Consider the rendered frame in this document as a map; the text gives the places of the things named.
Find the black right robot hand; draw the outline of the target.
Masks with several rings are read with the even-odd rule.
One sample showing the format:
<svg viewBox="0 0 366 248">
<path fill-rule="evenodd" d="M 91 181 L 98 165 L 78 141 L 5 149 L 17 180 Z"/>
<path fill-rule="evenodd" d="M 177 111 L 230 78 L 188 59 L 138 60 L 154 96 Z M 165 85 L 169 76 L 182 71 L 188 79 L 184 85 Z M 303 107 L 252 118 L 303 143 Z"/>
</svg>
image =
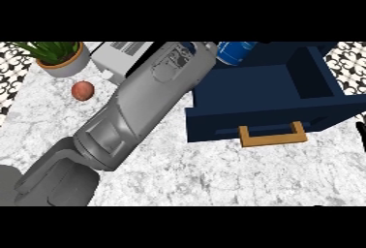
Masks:
<svg viewBox="0 0 366 248">
<path fill-rule="evenodd" d="M 355 129 L 361 137 L 362 148 L 366 152 L 366 115 L 361 115 L 361 121 L 355 122 Z"/>
</svg>

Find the navy blue open drawer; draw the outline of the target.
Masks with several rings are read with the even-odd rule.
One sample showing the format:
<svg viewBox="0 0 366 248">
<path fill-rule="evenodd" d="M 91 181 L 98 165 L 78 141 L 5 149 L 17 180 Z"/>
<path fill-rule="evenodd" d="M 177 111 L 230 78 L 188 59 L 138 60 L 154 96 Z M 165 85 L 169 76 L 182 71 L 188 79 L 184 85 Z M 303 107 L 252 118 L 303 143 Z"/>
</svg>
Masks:
<svg viewBox="0 0 366 248">
<path fill-rule="evenodd" d="M 202 109 L 366 110 L 366 95 L 345 95 L 315 46 L 299 47 L 283 62 L 213 69 L 193 92 Z"/>
</svg>

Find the navy blue drawer front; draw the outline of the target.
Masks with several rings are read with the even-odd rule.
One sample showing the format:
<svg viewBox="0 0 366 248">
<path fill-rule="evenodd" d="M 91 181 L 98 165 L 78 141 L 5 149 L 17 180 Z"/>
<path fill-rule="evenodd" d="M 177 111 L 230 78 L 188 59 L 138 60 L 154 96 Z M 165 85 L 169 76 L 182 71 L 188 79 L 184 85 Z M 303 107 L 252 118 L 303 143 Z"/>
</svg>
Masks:
<svg viewBox="0 0 366 248">
<path fill-rule="evenodd" d="M 187 142 L 236 139 L 240 126 L 249 128 L 253 137 L 289 134 L 296 121 L 306 133 L 320 132 L 362 111 L 366 95 L 227 99 L 185 108 Z"/>
</svg>

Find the blue can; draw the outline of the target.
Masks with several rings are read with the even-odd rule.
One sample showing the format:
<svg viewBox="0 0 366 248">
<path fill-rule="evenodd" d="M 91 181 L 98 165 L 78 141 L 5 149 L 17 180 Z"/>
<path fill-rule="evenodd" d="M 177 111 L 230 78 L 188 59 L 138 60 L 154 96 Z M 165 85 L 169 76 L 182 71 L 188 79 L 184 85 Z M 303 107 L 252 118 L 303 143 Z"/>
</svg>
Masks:
<svg viewBox="0 0 366 248">
<path fill-rule="evenodd" d="M 252 51 L 256 42 L 219 42 L 215 58 L 230 66 L 237 66 Z"/>
</svg>

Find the navy blue cabinet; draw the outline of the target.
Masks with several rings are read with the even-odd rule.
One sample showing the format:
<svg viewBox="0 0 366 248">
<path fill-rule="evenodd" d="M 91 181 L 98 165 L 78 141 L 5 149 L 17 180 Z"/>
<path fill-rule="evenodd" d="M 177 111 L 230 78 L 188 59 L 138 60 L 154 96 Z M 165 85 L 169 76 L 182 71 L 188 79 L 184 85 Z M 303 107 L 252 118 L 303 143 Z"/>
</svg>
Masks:
<svg viewBox="0 0 366 248">
<path fill-rule="evenodd" d="M 320 54 L 326 55 L 336 44 L 336 42 L 256 42 L 246 58 L 237 66 L 225 65 L 216 59 L 213 68 L 230 69 L 252 66 L 280 65 L 287 61 L 298 49 L 315 47 Z"/>
</svg>

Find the white boxy appliance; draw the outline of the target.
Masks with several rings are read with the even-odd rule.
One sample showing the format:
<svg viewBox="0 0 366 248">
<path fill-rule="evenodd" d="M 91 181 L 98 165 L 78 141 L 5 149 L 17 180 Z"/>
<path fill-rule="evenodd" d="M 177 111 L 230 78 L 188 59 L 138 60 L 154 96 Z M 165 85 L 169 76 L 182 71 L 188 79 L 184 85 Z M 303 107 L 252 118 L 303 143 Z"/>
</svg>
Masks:
<svg viewBox="0 0 366 248">
<path fill-rule="evenodd" d="M 153 42 L 101 42 L 89 53 L 89 58 L 101 72 L 101 78 L 115 85 L 125 75 Z"/>
</svg>

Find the reddish brown round fruit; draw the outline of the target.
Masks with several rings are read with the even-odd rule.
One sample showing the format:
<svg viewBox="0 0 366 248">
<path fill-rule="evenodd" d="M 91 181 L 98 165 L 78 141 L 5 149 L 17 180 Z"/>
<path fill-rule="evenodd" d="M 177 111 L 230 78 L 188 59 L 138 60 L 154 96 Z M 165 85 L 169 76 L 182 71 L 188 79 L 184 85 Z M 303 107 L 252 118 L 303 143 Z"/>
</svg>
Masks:
<svg viewBox="0 0 366 248">
<path fill-rule="evenodd" d="M 88 81 L 79 81 L 70 87 L 70 95 L 75 100 L 87 101 L 94 95 L 94 86 Z"/>
</svg>

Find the green plant in grey pot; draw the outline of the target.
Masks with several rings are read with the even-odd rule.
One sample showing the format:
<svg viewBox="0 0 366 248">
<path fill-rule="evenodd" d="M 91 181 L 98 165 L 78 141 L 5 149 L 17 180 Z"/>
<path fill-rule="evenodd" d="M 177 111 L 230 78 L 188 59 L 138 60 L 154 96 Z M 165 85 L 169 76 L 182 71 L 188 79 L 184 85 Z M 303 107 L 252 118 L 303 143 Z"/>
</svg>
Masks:
<svg viewBox="0 0 366 248">
<path fill-rule="evenodd" d="M 89 51 L 82 42 L 10 42 L 27 51 L 26 56 L 54 78 L 67 78 L 82 71 L 89 61 Z"/>
</svg>

